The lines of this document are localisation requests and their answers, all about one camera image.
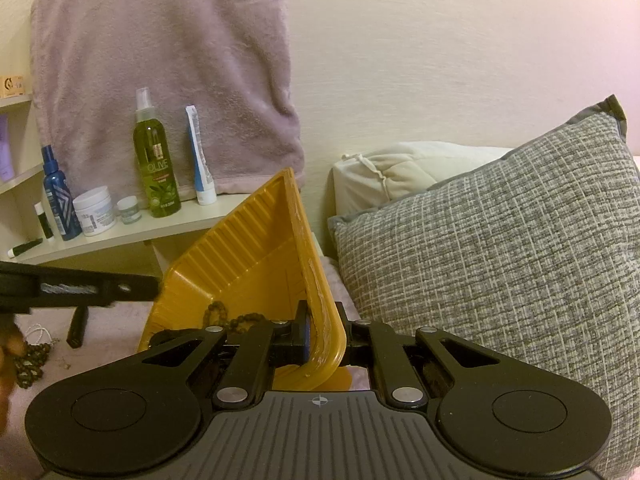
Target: white pillow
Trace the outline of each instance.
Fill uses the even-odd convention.
[[[422,191],[509,151],[511,148],[417,140],[398,142],[368,153],[344,155],[334,164],[336,213],[355,213]]]

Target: green bottle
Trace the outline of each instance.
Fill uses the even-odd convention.
[[[161,218],[180,211],[174,168],[171,165],[164,126],[156,119],[156,109],[151,105],[149,88],[138,89],[136,101],[138,110],[133,143],[151,216]]]

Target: hand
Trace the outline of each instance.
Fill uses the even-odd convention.
[[[0,314],[0,434],[9,414],[9,396],[15,387],[14,356],[24,355],[26,344],[12,314]]]

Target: black handle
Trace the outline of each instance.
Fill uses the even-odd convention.
[[[351,329],[356,335],[368,333],[373,380],[385,402],[400,410],[424,406],[426,392],[394,329],[385,323],[362,319],[352,324]]]
[[[153,301],[159,293],[159,280],[153,276],[0,262],[0,313],[5,314],[28,314],[36,307]]]
[[[69,324],[69,332],[66,334],[66,342],[71,348],[80,348],[84,340],[84,329],[89,317],[89,309],[86,306],[76,308],[71,323]]]

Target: small jar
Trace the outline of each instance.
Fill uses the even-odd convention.
[[[116,224],[109,188],[96,187],[74,199],[76,215],[86,236],[95,236]]]
[[[138,197],[135,195],[126,196],[118,200],[118,211],[122,217],[123,224],[133,224],[142,218],[142,213],[138,207]]]

